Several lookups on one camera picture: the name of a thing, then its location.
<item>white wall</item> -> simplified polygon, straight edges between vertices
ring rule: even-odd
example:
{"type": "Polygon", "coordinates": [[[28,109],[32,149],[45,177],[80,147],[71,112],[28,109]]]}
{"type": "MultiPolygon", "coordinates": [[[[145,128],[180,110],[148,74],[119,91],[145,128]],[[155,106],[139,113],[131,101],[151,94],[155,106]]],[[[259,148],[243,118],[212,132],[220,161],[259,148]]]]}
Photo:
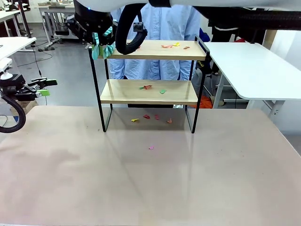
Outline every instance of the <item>white wall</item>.
{"type": "MultiPolygon", "coordinates": [[[[301,70],[301,32],[277,31],[271,51],[301,70]]],[[[257,101],[255,107],[266,113],[269,112],[262,101],[257,101]]],[[[301,135],[301,101],[286,101],[274,123],[284,134],[301,135]]]]}

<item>desk leg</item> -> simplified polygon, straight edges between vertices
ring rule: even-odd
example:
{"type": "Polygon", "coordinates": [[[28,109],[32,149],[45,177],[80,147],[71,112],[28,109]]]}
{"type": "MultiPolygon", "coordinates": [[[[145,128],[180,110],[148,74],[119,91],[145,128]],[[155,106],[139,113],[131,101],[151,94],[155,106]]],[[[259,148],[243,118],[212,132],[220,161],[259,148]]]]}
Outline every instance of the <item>desk leg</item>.
{"type": "Polygon", "coordinates": [[[283,104],[284,104],[284,100],[277,100],[273,107],[271,112],[269,113],[269,118],[274,121],[275,117],[278,115],[280,109],[282,108],[283,104]]]}
{"type": "Polygon", "coordinates": [[[249,100],[248,106],[246,107],[247,109],[253,109],[255,104],[255,100],[249,100]]]}
{"type": "Polygon", "coordinates": [[[47,31],[47,27],[46,27],[46,23],[44,21],[44,18],[43,18],[43,15],[42,15],[42,12],[40,11],[40,16],[41,16],[41,19],[42,19],[42,23],[43,23],[43,27],[44,27],[44,30],[45,30],[45,34],[46,34],[46,37],[47,37],[47,40],[48,40],[48,44],[49,45],[52,45],[52,42],[49,38],[49,34],[48,34],[48,31],[47,31]]]}
{"type": "Polygon", "coordinates": [[[50,35],[53,36],[52,27],[51,27],[51,24],[50,24],[48,12],[45,12],[45,20],[46,20],[46,23],[47,23],[47,26],[48,26],[48,29],[49,29],[49,33],[50,33],[50,35]]]}
{"type": "Polygon", "coordinates": [[[223,89],[223,87],[224,87],[225,81],[226,81],[226,78],[225,78],[225,76],[222,74],[221,80],[220,80],[220,84],[219,84],[219,86],[218,86],[218,88],[217,88],[217,92],[216,92],[216,95],[215,95],[213,108],[218,108],[218,104],[219,104],[220,99],[221,99],[222,89],[223,89]]]}
{"type": "Polygon", "coordinates": [[[10,37],[10,33],[9,33],[9,29],[8,29],[8,24],[6,23],[6,21],[4,21],[4,25],[5,25],[6,32],[8,33],[8,36],[10,37]]]}
{"type": "Polygon", "coordinates": [[[21,37],[21,34],[20,34],[20,31],[19,31],[19,28],[18,28],[17,21],[16,21],[15,17],[13,17],[13,21],[14,21],[14,25],[15,25],[15,28],[16,28],[16,31],[17,31],[17,35],[19,37],[21,37]]]}

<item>orange object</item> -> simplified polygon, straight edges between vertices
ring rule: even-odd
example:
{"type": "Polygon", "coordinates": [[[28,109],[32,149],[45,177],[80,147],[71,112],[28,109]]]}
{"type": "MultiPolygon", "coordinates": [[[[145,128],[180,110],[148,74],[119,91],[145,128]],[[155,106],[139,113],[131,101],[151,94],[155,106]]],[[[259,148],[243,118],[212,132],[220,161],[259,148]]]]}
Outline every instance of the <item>orange object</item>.
{"type": "Polygon", "coordinates": [[[211,99],[208,97],[202,96],[201,104],[199,105],[199,107],[212,109],[213,105],[212,105],[211,99]]]}
{"type": "Polygon", "coordinates": [[[169,45],[169,46],[165,46],[165,45],[161,45],[163,48],[172,48],[173,45],[169,45]]]}
{"type": "Polygon", "coordinates": [[[152,85],[143,86],[145,89],[152,87],[152,85]]]}

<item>table top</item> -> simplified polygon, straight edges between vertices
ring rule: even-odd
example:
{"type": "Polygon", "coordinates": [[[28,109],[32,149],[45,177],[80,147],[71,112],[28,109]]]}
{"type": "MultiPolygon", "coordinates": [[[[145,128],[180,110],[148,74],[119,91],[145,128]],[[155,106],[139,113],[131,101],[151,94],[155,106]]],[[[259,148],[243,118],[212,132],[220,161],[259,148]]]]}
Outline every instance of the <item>table top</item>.
{"type": "Polygon", "coordinates": [[[59,13],[59,12],[74,12],[75,8],[74,8],[74,4],[62,4],[60,3],[59,6],[50,6],[50,5],[46,5],[46,6],[38,6],[39,10],[41,12],[53,12],[53,13],[59,13]]]}
{"type": "Polygon", "coordinates": [[[0,11],[0,22],[9,20],[14,17],[14,14],[18,14],[18,13],[20,13],[20,10],[10,11],[10,12],[0,11]]]}
{"type": "Polygon", "coordinates": [[[1,223],[301,222],[301,157],[261,111],[201,109],[195,134],[183,109],[114,108],[107,133],[99,118],[91,107],[28,113],[0,144],[1,223]]]}
{"type": "Polygon", "coordinates": [[[301,99],[301,71],[259,44],[206,42],[237,94],[247,100],[301,99]]]}
{"type": "Polygon", "coordinates": [[[117,51],[110,59],[154,59],[154,60],[204,60],[206,53],[196,41],[178,40],[144,40],[141,47],[134,53],[123,55],[117,51]],[[164,46],[180,43],[180,46],[163,48],[164,46]]]}
{"type": "Polygon", "coordinates": [[[104,104],[196,105],[198,97],[191,81],[107,80],[101,97],[104,104]]]}
{"type": "Polygon", "coordinates": [[[0,60],[9,57],[10,55],[16,53],[23,47],[31,44],[37,40],[36,38],[26,38],[26,37],[5,37],[0,38],[0,60]]]}

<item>paper scrap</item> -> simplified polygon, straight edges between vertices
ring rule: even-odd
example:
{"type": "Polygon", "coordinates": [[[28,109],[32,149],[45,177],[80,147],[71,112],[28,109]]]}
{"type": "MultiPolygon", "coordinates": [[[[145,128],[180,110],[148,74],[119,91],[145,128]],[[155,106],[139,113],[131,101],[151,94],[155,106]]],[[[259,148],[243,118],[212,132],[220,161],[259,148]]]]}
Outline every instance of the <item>paper scrap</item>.
{"type": "Polygon", "coordinates": [[[152,85],[143,86],[143,88],[145,88],[145,89],[150,88],[150,87],[152,87],[152,85]]]}
{"type": "Polygon", "coordinates": [[[161,45],[163,48],[172,48],[173,45],[169,45],[169,46],[165,46],[165,45],[161,45]]]}

